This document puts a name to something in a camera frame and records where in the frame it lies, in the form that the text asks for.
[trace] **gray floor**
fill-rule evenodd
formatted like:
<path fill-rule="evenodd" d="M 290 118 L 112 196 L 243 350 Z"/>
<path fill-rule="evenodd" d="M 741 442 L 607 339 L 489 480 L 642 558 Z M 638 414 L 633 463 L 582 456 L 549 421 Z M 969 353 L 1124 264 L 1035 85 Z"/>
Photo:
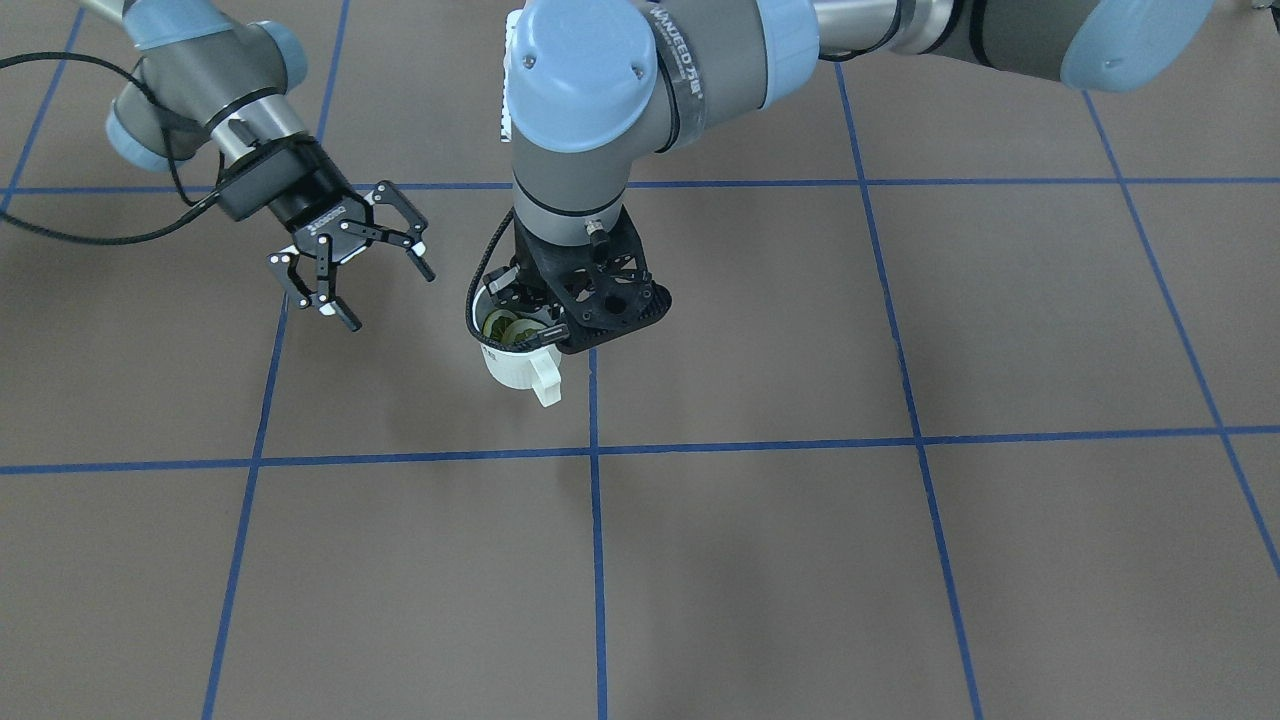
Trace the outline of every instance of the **gray floor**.
<path fill-rule="evenodd" d="M 824 64 L 641 161 L 675 309 L 543 410 L 460 320 L 511 5 L 221 3 L 300 33 L 294 105 L 431 219 L 438 283 L 344 270 L 360 334 L 282 320 L 266 217 L 0 227 L 0 717 L 1280 716 L 1268 18 L 1221 0 L 1128 96 Z M 0 12 L 3 55 L 132 61 Z M 114 78 L 3 82 L 12 211 L 179 214 L 101 137 Z"/>

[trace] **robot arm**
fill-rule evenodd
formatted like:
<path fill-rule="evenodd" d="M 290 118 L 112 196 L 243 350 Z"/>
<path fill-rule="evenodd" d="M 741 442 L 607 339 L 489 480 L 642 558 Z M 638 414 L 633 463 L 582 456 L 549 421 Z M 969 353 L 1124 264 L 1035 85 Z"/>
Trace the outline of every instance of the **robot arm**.
<path fill-rule="evenodd" d="M 106 133 L 115 150 L 147 170 L 192 158 L 210 140 L 228 163 L 214 193 L 234 220 L 269 208 L 293 238 L 268 265 L 294 307 L 315 306 L 352 331 L 360 320 L 337 292 L 338 265 L 374 242 L 401 247 L 426 281 L 426 218 L 388 181 L 358 195 L 285 100 L 307 73 L 298 40 L 275 22 L 241 24 L 209 0 L 79 0 L 120 26 L 142 59 L 134 85 L 111 104 Z M 374 222 L 390 205 L 404 232 Z M 315 260 L 315 287 L 298 275 L 301 258 Z"/>
<path fill-rule="evenodd" d="M 660 319 L 671 295 L 653 281 L 622 205 L 631 163 L 767 109 L 808 82 L 819 58 L 938 54 L 1126 91 L 1172 63 L 1212 4 L 531 1 L 507 47 L 516 254 L 485 278 L 486 300 L 494 313 L 550 318 L 540 340 L 568 354 Z M 483 320 L 472 318 L 474 333 Z M 497 341 L 481 337 L 495 350 L 531 350 Z"/>

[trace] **cup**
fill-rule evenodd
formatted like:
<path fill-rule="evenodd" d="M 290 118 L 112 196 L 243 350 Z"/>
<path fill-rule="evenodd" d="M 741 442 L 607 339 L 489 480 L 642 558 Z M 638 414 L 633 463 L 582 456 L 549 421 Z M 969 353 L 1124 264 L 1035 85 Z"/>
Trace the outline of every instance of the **cup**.
<path fill-rule="evenodd" d="M 471 302 L 471 322 L 477 329 L 484 328 L 484 319 L 494 309 L 493 299 L 480 288 Z M 550 318 L 530 319 L 550 324 Z M 489 368 L 489 374 L 499 383 L 513 389 L 532 389 L 543 407 L 550 407 L 561 398 L 561 351 L 554 345 L 539 347 L 532 352 L 503 352 L 488 345 L 480 346 L 484 355 L 484 364 Z"/>

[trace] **robotic arm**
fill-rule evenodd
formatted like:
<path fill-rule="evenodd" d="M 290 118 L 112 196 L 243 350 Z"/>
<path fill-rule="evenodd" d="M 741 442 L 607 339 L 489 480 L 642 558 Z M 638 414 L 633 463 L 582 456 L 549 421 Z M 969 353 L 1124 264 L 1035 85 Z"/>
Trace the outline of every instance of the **robotic arm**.
<path fill-rule="evenodd" d="M 554 343 L 580 352 L 658 322 L 671 293 L 654 282 L 622 204 L 631 163 L 769 108 L 808 82 L 819 58 L 936 54 L 1123 92 L 1171 64 L 1212 5 L 531 0 L 507 46 L 516 252 L 484 277 L 474 306 L 486 314 L 472 313 L 472 334 L 494 377 L 512 384 L 493 351 L 531 355 Z M 513 319 L 547 328 L 515 345 L 485 332 Z"/>
<path fill-rule="evenodd" d="M 134 78 L 160 104 L 127 85 L 108 114 L 111 145 L 140 168 L 164 170 L 212 140 L 228 163 L 214 191 L 218 205 L 237 222 L 269 208 L 293 238 L 268 256 L 292 306 L 315 306 L 360 329 L 338 295 L 337 270 L 375 242 L 402 249 L 428 282 L 435 278 L 422 260 L 426 218 L 388 181 L 357 193 L 285 100 L 307 73 L 288 28 L 241 24 L 209 0 L 79 4 L 128 33 L 142 54 Z M 394 208 L 408 228 L 376 224 L 375 205 Z M 314 288 L 298 274 L 303 256 L 315 261 Z"/>

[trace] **blue cap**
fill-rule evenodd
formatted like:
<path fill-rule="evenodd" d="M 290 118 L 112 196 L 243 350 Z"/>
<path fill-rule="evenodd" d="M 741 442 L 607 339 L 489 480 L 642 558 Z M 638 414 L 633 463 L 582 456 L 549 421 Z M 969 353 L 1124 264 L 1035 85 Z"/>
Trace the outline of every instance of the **blue cap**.
<path fill-rule="evenodd" d="M 271 40 L 275 41 L 275 47 L 280 51 L 280 58 L 284 59 L 284 76 L 288 82 L 288 87 L 284 91 L 289 92 L 302 85 L 302 81 L 307 79 L 307 53 L 302 49 L 298 36 L 275 20 L 261 20 L 250 24 L 265 29 L 271 36 Z"/>
<path fill-rule="evenodd" d="M 143 51 L 232 27 L 209 0 L 138 0 L 124 13 L 124 32 Z"/>
<path fill-rule="evenodd" d="M 1102 0 L 1062 58 L 1062 82 L 1137 90 L 1178 59 L 1212 9 L 1213 0 Z"/>
<path fill-rule="evenodd" d="M 538 0 L 516 23 L 507 100 L 521 135 L 585 152 L 625 133 L 649 104 L 658 50 L 626 0 Z"/>
<path fill-rule="evenodd" d="M 106 114 L 106 140 L 120 154 L 120 158 L 143 170 L 160 173 L 169 169 L 169 160 L 164 155 L 152 152 L 124 128 L 120 118 L 115 115 L 115 102 L 111 102 L 111 110 Z M 178 160 L 175 164 L 182 165 L 182 163 Z"/>
<path fill-rule="evenodd" d="M 810 0 L 755 0 L 768 63 L 765 109 L 809 82 L 818 67 L 818 13 Z"/>

